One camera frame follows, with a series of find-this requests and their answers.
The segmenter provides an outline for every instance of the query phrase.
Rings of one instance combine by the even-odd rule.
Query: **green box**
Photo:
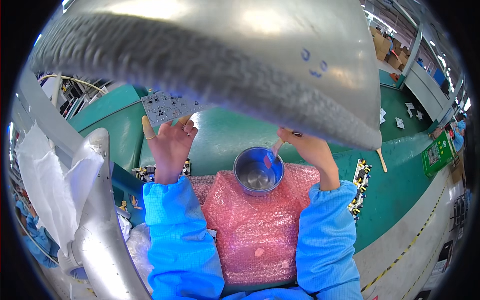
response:
[[[448,165],[456,156],[452,140],[443,131],[439,137],[430,144],[422,153],[421,160],[423,172],[427,177],[432,177],[438,171]]]

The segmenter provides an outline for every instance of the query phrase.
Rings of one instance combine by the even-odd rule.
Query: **pink bubble wrap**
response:
[[[208,188],[211,180],[191,178],[207,227],[217,231],[225,283],[258,285],[294,278],[300,212],[310,203],[308,190],[320,181],[318,171],[285,164],[281,184],[263,197],[245,194],[233,171],[218,172]]]

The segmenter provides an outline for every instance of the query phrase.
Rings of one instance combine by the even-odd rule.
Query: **circuit board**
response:
[[[152,127],[214,107],[212,104],[200,104],[198,101],[162,91],[140,99]]]
[[[155,181],[155,169],[156,169],[156,165],[133,168],[132,175],[134,175],[136,178],[140,179],[145,183],[153,182]],[[185,164],[183,164],[183,169],[179,175],[179,178],[182,176],[190,176],[190,174],[191,174],[190,159],[187,158],[187,160],[185,161]]]
[[[365,159],[359,159],[357,162],[357,168],[355,169],[355,175],[353,176],[353,184],[357,186],[357,194],[353,198],[352,202],[348,205],[348,210],[352,214],[355,222],[360,220],[360,209],[363,208],[363,200],[367,195],[365,192],[368,188],[368,179],[370,178],[370,170],[372,165],[367,165]]]

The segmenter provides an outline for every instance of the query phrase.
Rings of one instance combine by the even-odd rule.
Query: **blue marker drawing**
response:
[[[312,70],[309,70],[309,71],[310,71],[310,75],[315,76],[315,77],[317,77],[317,78],[320,78],[320,77],[322,76],[321,74],[319,74],[319,73],[317,73],[317,72],[315,72],[315,71],[312,71]]]
[[[307,49],[303,48],[301,57],[304,61],[308,61],[310,59],[310,52]]]
[[[327,63],[324,60],[320,63],[320,69],[322,69],[324,72],[326,72],[328,69]]]

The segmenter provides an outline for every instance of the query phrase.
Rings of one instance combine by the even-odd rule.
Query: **stainless steel bowl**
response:
[[[233,163],[233,173],[243,191],[251,196],[261,197],[276,188],[283,179],[285,166],[277,156],[270,169],[265,166],[264,157],[268,149],[252,147],[243,150]]]

